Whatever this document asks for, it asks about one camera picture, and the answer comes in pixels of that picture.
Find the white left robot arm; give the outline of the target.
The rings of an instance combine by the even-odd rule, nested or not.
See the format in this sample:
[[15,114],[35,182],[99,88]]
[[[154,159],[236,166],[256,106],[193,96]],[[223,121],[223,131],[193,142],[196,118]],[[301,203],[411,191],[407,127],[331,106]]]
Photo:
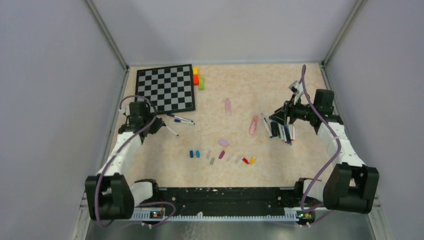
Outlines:
[[125,175],[147,135],[156,134],[164,125],[163,120],[157,117],[157,109],[149,101],[129,103],[124,115],[126,120],[118,130],[106,163],[84,182],[89,216],[94,221],[130,219],[142,202],[149,207],[160,202],[155,180],[137,180],[129,185]]

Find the black white pen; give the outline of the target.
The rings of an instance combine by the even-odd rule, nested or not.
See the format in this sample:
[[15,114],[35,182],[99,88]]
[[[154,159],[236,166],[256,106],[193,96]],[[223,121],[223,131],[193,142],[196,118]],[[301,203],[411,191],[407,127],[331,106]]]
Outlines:
[[175,131],[175,130],[173,130],[171,127],[169,127],[168,125],[164,125],[165,126],[165,128],[168,130],[168,131],[170,131],[171,133],[173,133],[176,137],[178,137],[179,136],[179,134]]

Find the pink highlighter marker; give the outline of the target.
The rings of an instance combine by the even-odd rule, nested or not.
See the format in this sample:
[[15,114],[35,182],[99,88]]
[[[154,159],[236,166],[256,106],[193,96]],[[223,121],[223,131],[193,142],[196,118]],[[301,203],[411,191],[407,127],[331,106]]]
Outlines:
[[254,135],[256,128],[257,128],[257,123],[258,123],[258,115],[254,115],[252,117],[251,123],[250,123],[250,127],[249,127],[249,134],[250,135]]

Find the yellow pen cap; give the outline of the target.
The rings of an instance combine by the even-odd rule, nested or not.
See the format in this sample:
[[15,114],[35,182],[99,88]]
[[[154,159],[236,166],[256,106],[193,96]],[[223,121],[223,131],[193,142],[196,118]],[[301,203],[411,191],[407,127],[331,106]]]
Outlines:
[[252,157],[251,160],[250,160],[250,162],[249,162],[249,165],[253,165],[255,163],[255,161],[256,161],[256,158],[255,157]]

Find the pink marker cap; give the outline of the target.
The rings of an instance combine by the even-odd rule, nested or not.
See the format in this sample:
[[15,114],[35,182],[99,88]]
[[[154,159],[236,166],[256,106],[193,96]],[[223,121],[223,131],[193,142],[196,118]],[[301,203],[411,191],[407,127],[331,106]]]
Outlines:
[[223,140],[223,139],[219,140],[218,144],[222,147],[227,147],[229,145],[229,143],[226,140]]

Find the magenta pen cap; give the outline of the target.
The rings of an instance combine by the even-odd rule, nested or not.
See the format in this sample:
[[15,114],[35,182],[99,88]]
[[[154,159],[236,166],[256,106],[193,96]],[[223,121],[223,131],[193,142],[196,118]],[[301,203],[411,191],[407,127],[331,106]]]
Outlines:
[[219,154],[218,158],[219,158],[219,159],[222,159],[224,155],[225,155],[225,151],[224,151],[224,150],[222,150],[222,151],[220,152],[220,154]]

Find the white pen blue cap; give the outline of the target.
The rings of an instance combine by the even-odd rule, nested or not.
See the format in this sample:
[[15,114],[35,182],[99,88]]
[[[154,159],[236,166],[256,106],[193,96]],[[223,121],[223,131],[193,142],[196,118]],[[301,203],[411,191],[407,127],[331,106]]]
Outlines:
[[263,120],[263,124],[264,124],[264,127],[265,127],[266,131],[267,131],[267,134],[268,134],[269,138],[272,139],[273,138],[273,134],[272,134],[271,129],[270,129],[269,125],[268,125],[268,122],[267,122],[267,120],[265,118],[265,115],[263,113],[261,113],[260,115],[261,115],[261,118]]

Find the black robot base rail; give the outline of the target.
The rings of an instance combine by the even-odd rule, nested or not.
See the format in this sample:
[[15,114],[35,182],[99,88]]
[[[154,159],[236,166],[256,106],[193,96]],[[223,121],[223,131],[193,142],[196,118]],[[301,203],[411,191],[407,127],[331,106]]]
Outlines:
[[169,187],[143,202],[158,202],[166,215],[176,209],[176,217],[268,217],[299,207],[302,196],[299,187]]

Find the red capped white pen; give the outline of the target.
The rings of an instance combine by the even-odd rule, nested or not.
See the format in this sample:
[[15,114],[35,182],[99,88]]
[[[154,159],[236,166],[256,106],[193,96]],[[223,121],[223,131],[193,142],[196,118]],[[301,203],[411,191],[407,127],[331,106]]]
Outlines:
[[287,126],[287,130],[288,130],[290,140],[294,141],[292,126],[290,124]]

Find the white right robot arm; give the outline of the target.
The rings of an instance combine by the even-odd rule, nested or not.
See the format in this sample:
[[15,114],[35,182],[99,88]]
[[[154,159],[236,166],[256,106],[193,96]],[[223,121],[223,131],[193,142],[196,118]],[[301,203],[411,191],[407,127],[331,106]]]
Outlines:
[[283,106],[269,116],[284,128],[296,120],[310,123],[316,135],[324,143],[330,160],[323,166],[332,166],[327,181],[319,181],[321,171],[312,179],[301,179],[302,187],[293,192],[294,202],[303,211],[313,199],[319,201],[319,207],[328,210],[359,214],[371,212],[377,191],[380,174],[357,155],[348,136],[342,118],[334,114],[335,94],[331,90],[318,89],[313,103],[302,104],[303,91],[291,88],[293,95]]

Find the dark blue pen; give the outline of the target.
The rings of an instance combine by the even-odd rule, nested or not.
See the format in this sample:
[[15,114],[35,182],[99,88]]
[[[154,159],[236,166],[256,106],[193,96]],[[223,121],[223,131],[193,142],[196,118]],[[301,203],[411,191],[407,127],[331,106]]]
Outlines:
[[282,126],[282,131],[283,131],[283,138],[284,141],[289,144],[289,137],[288,137],[288,132],[287,132],[287,128],[285,125]]

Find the black blue highlighter marker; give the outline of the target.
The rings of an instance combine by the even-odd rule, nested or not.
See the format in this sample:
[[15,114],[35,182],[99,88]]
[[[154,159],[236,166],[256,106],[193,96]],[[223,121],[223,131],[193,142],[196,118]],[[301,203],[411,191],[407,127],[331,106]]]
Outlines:
[[277,133],[277,129],[276,129],[277,124],[278,124],[278,123],[277,123],[277,122],[275,122],[275,121],[272,121],[272,122],[270,123],[271,132],[272,132],[273,137],[278,137],[278,133]]

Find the green transparent pen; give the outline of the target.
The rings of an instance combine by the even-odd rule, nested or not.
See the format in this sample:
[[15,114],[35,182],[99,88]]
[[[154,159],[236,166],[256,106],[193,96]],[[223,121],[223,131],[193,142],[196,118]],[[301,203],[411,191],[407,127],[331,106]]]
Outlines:
[[279,124],[277,124],[276,132],[278,133],[279,139],[281,139],[282,138],[282,134],[281,134],[281,128],[280,128],[280,125]]

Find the white grey marker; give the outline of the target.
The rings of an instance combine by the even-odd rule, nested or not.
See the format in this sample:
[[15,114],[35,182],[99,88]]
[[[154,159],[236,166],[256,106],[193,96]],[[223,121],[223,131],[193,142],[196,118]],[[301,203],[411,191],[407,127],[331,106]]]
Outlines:
[[284,127],[281,124],[279,125],[279,132],[280,132],[281,140],[284,143],[287,143],[287,139],[286,139],[286,135],[285,135],[285,130],[284,130]]

